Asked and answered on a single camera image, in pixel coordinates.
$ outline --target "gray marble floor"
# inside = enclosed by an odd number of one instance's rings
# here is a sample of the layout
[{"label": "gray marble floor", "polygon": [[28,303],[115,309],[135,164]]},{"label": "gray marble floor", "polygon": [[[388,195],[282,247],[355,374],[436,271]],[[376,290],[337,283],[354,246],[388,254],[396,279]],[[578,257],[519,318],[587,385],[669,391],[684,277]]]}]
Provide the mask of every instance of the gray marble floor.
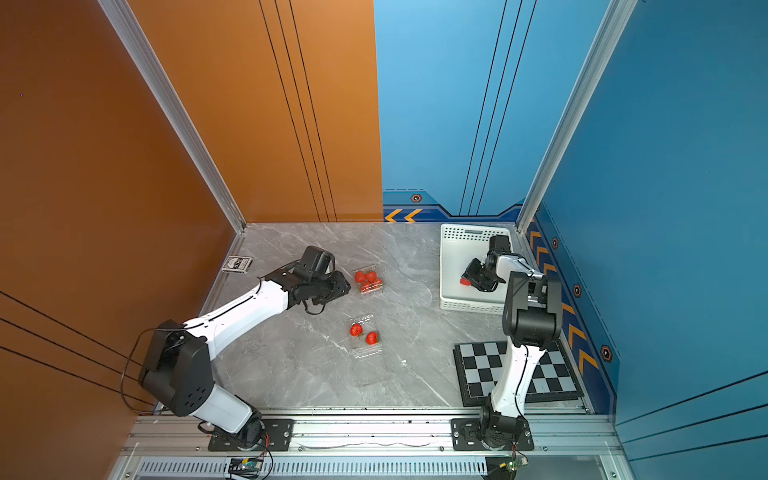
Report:
[{"label": "gray marble floor", "polygon": [[[351,283],[356,269],[377,264],[385,287],[362,296],[353,285],[321,315],[295,306],[268,319],[214,360],[216,380],[260,408],[462,406],[454,344],[504,335],[498,315],[440,309],[440,224],[249,225],[240,254],[253,264],[246,274],[228,274],[216,306],[299,258],[307,245],[333,252]],[[366,314],[374,315],[382,352],[357,360],[349,320]]]}]

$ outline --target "clear plastic container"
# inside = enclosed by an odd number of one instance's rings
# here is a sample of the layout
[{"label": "clear plastic container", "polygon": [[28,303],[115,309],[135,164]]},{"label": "clear plastic container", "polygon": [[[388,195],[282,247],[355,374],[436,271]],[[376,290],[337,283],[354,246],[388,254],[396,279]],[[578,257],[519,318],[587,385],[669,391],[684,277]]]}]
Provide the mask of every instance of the clear plastic container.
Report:
[{"label": "clear plastic container", "polygon": [[[350,330],[352,326],[358,324],[362,327],[362,334],[352,336]],[[386,358],[382,355],[384,342],[381,332],[376,325],[374,315],[363,315],[353,319],[348,319],[346,328],[346,350],[352,357],[352,379],[355,386],[367,387],[381,383],[389,379],[389,368]],[[366,336],[376,332],[376,343],[369,345],[366,342]]]},{"label": "clear plastic container", "polygon": [[[353,336],[350,333],[354,325],[360,325],[362,327],[362,334]],[[376,343],[369,345],[366,342],[366,337],[371,332],[376,332]],[[349,343],[349,348],[347,350],[355,359],[366,359],[374,355],[380,355],[382,352],[381,333],[376,327],[376,321],[374,320],[373,315],[363,315],[347,320],[347,338]]]},{"label": "clear plastic container", "polygon": [[[360,292],[362,295],[369,295],[370,293],[381,291],[381,289],[384,287],[384,280],[382,280],[381,277],[379,276],[381,271],[382,269],[379,267],[379,265],[368,265],[355,270],[354,273],[352,274],[352,278],[356,283],[357,291]],[[366,275],[365,282],[357,281],[358,272]],[[371,272],[374,272],[376,274],[376,279],[373,281],[368,280],[367,278],[367,275]]]}]

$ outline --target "white plastic basket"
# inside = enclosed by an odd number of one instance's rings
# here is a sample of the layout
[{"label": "white plastic basket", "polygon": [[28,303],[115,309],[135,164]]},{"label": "white plastic basket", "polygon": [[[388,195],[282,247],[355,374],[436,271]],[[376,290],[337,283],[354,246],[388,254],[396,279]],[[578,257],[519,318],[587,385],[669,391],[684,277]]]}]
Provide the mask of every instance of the white plastic basket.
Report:
[{"label": "white plastic basket", "polygon": [[482,225],[444,223],[440,228],[440,308],[462,312],[503,313],[507,284],[494,292],[481,292],[460,284],[464,270],[473,258],[485,262],[488,239],[494,235],[510,237],[509,230]]}]

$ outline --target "vent grille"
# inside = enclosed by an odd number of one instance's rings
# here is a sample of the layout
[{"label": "vent grille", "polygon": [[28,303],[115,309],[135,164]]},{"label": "vent grille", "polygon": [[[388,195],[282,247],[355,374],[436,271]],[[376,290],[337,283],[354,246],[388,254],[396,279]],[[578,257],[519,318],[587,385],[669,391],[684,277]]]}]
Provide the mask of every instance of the vent grille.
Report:
[{"label": "vent grille", "polygon": [[442,228],[442,237],[449,240],[477,240],[481,242],[487,242],[488,239],[494,235],[505,235],[505,231],[501,228],[494,228],[493,230],[486,230],[487,227],[472,228],[472,227],[453,227],[445,225]]},{"label": "vent grille", "polygon": [[487,475],[483,457],[332,457],[279,458],[272,471],[275,476],[360,476],[360,475]]},{"label": "vent grille", "polygon": [[144,457],[137,478],[223,478],[227,465],[225,458]]},{"label": "vent grille", "polygon": [[[229,458],[144,457],[137,480],[225,478]],[[264,468],[269,468],[269,460]],[[487,475],[484,457],[275,457],[270,476],[460,476]]]}]

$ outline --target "checkerboard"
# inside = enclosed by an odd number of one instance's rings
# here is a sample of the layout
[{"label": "checkerboard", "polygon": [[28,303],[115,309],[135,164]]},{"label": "checkerboard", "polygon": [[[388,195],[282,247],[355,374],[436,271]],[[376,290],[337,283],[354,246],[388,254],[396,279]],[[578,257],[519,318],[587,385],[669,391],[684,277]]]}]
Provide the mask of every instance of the checkerboard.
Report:
[{"label": "checkerboard", "polygon": [[[552,342],[539,360],[526,402],[574,400],[583,393],[559,342]],[[453,350],[464,406],[481,406],[502,377],[507,342],[460,343]]]}]

